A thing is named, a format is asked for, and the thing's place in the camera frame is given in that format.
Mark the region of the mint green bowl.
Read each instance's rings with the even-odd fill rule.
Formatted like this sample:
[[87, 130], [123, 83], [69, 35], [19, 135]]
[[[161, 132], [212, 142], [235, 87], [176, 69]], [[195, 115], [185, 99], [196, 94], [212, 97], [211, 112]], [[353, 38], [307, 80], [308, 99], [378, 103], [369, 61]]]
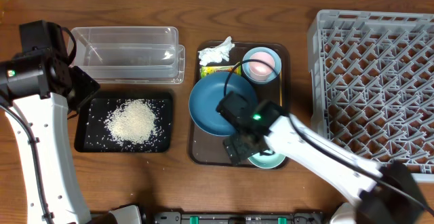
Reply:
[[284, 162], [286, 156], [275, 153], [274, 151], [265, 151], [262, 153], [257, 153], [248, 158], [248, 160], [258, 168], [272, 169], [278, 167], [282, 162]]

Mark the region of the pink cup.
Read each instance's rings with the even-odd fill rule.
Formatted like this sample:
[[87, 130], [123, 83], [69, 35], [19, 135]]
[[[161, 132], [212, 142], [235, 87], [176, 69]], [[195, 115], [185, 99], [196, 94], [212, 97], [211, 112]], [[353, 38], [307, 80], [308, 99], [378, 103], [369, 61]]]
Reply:
[[256, 81], [266, 81], [275, 67], [274, 58], [266, 52], [256, 52], [250, 59], [257, 60], [249, 63], [250, 76]]

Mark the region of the dark blue plate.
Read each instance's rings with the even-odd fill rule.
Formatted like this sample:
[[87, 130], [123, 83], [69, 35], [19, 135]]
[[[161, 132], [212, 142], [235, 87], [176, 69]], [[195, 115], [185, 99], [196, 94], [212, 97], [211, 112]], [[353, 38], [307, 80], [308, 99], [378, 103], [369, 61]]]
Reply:
[[[229, 72], [212, 73], [201, 78], [193, 87], [189, 98], [189, 112], [195, 124], [204, 132], [214, 136], [230, 136], [235, 132], [217, 111], [218, 103], [224, 97], [224, 83]], [[252, 85], [242, 76], [232, 74], [226, 93], [234, 91], [242, 95], [251, 105], [256, 106], [258, 99]]]

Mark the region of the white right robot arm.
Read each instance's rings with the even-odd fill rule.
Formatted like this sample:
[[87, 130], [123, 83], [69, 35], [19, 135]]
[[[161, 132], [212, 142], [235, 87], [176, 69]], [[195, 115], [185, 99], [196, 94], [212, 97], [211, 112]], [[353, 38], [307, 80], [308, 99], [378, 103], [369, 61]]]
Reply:
[[433, 213], [400, 162], [384, 167], [350, 153], [270, 101], [255, 109], [239, 100], [221, 101], [216, 110], [237, 130], [224, 142], [232, 163], [269, 148], [340, 192], [347, 205], [338, 209], [331, 223], [417, 223], [423, 212]]

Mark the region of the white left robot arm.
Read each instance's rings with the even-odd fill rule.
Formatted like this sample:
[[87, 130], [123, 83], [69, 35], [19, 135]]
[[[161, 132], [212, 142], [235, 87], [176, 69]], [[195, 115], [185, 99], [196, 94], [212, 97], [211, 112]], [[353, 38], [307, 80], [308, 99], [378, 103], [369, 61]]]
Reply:
[[75, 52], [51, 49], [18, 54], [1, 63], [1, 108], [18, 146], [28, 223], [88, 223], [67, 120], [99, 85], [72, 66]]

